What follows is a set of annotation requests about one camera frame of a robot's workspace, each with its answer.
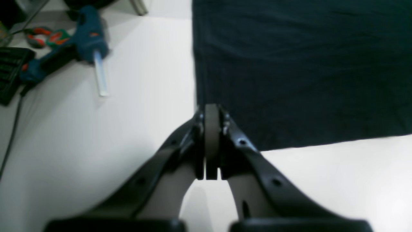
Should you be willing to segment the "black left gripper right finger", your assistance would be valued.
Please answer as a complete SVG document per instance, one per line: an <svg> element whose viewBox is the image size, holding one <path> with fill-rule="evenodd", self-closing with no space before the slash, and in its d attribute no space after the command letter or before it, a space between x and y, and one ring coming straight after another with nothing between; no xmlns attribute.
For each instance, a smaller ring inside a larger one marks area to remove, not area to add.
<svg viewBox="0 0 412 232"><path fill-rule="evenodd" d="M297 188L256 149L229 112L219 107L221 175L239 220L231 232L372 232L366 220L340 216Z"/></svg>

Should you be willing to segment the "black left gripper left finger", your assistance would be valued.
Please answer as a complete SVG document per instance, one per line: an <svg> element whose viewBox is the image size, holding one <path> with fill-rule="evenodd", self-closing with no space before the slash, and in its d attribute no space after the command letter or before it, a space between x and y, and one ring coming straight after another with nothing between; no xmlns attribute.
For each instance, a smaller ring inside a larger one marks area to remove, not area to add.
<svg viewBox="0 0 412 232"><path fill-rule="evenodd" d="M153 157L106 200L82 215L53 220L46 232L185 232L179 219L194 180L217 179L220 107L201 106Z"/></svg>

